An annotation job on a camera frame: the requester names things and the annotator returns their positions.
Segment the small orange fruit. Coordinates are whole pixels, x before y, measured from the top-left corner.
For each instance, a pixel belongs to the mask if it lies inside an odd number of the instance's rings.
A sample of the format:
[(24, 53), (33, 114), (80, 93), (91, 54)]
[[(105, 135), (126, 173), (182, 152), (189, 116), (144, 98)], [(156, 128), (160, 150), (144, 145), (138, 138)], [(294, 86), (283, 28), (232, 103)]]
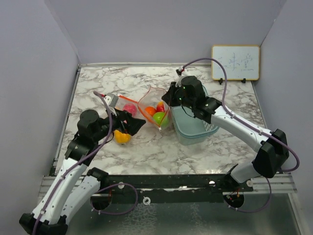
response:
[(165, 112), (165, 106), (163, 101), (160, 101), (157, 105), (156, 105), (156, 111), (157, 112)]

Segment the clear orange zip bag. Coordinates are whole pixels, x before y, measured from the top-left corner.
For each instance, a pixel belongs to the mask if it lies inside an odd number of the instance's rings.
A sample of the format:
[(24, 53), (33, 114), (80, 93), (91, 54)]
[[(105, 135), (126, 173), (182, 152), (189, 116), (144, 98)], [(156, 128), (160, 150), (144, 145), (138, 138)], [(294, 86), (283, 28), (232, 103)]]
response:
[(121, 96), (118, 96), (118, 97), (119, 97), (119, 100), (118, 100), (118, 103), (117, 103), (116, 107), (115, 107), (115, 108), (110, 108), (110, 107), (109, 107), (110, 110), (111, 110), (111, 112), (114, 112), (115, 114), (117, 113), (117, 111), (115, 111), (115, 110), (121, 110), (121, 111), (123, 111), (123, 106), (124, 106), (125, 104), (127, 104), (127, 103), (133, 103), (134, 105), (137, 106), (137, 104), (136, 104), (135, 102), (133, 102), (133, 101), (127, 100), (127, 99), (125, 99), (125, 98), (122, 98)]
[(160, 131), (165, 130), (170, 125), (169, 106), (162, 100), (165, 94), (165, 89), (150, 86), (137, 103), (141, 114)]

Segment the yellow bell pepper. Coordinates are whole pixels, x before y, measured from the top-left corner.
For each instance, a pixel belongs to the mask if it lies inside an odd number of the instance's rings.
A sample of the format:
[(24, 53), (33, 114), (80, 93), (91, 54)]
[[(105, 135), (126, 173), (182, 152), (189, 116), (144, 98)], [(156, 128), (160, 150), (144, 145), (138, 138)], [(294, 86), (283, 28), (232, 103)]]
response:
[(126, 144), (131, 140), (132, 136), (126, 133), (122, 133), (118, 130), (114, 131), (114, 140), (117, 144)]

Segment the red apple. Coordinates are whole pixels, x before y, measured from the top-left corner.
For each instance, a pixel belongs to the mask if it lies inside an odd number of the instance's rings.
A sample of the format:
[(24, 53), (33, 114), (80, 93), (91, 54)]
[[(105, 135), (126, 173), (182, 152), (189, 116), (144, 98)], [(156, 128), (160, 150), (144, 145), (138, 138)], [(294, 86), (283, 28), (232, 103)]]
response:
[(133, 117), (136, 116), (137, 113), (137, 107), (133, 103), (127, 103), (123, 106), (123, 111), (127, 111), (130, 113)]

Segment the green fruit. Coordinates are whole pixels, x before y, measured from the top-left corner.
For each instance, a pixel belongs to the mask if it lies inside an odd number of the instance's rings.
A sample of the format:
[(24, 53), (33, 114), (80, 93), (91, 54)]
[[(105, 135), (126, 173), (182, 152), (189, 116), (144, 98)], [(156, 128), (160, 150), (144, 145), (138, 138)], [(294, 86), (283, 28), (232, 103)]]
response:
[(153, 120), (159, 128), (166, 128), (169, 125), (168, 115), (165, 112), (156, 112)]

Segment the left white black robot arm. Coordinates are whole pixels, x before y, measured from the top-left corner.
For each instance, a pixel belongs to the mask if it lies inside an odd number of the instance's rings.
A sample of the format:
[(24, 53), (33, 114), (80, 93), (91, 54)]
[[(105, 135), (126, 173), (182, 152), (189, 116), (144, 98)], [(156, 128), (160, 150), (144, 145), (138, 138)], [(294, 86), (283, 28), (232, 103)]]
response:
[(77, 123), (78, 131), (48, 192), (31, 213), (24, 213), (19, 220), (24, 230), (29, 235), (66, 234), (71, 219), (85, 202), (94, 193), (107, 190), (108, 174), (97, 168), (83, 178), (80, 186), (75, 185), (96, 153), (113, 131), (133, 136), (145, 123), (127, 111), (109, 112), (107, 118), (101, 118), (95, 110), (83, 111)]

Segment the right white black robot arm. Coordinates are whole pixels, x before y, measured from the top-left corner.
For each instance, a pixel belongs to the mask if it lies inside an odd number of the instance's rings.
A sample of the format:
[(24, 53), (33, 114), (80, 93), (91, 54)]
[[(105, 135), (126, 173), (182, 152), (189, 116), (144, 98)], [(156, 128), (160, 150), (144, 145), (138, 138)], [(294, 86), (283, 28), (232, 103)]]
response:
[(194, 117), (216, 125), (241, 139), (256, 152), (254, 160), (232, 167), (224, 177), (229, 191), (238, 190), (244, 181), (263, 176), (273, 178), (289, 157), (286, 134), (263, 129), (225, 108), (221, 101), (205, 94), (195, 76), (171, 82), (162, 100), (170, 107), (189, 108)]

